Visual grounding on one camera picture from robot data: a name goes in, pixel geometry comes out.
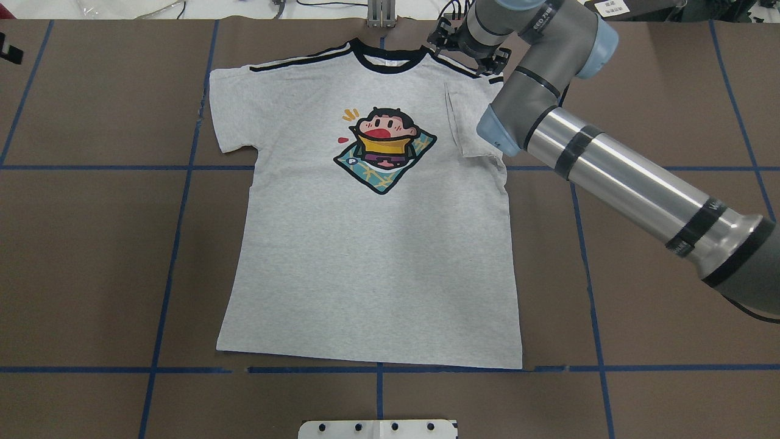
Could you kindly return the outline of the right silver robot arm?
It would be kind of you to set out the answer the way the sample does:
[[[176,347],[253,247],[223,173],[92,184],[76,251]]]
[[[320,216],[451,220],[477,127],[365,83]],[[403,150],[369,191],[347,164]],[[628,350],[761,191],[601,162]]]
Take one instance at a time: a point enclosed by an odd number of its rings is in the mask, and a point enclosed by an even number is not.
[[[700,280],[755,319],[778,323],[778,227],[744,216],[560,105],[574,78],[596,75],[618,34],[577,1],[475,1],[460,24],[439,17],[427,41],[501,73],[517,34],[529,50],[476,125],[505,155],[528,152],[694,264]]]

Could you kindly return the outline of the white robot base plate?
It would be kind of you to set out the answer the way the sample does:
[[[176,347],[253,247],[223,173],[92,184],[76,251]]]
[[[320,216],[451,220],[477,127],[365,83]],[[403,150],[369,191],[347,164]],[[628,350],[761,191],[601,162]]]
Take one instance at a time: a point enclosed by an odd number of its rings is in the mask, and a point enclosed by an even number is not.
[[[298,438],[458,438],[457,422],[448,419],[375,419],[306,421]]]

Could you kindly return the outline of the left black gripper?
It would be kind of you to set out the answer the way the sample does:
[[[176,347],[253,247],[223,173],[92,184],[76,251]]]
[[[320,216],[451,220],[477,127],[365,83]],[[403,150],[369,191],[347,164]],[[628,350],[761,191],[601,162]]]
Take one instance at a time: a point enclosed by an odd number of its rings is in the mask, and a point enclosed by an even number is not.
[[[8,36],[5,33],[0,33],[1,52],[0,58],[2,60],[11,62],[14,65],[19,66],[23,62],[23,50],[12,44],[8,40]]]

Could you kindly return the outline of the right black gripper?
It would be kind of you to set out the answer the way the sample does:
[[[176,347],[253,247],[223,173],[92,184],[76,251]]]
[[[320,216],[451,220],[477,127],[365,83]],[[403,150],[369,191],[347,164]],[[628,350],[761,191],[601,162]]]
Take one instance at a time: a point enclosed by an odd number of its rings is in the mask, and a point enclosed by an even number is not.
[[[476,61],[476,75],[499,74],[511,57],[509,48],[500,45],[485,45],[471,36],[467,23],[454,27],[446,17],[440,17],[436,27],[427,37],[436,56],[441,52],[462,52]]]

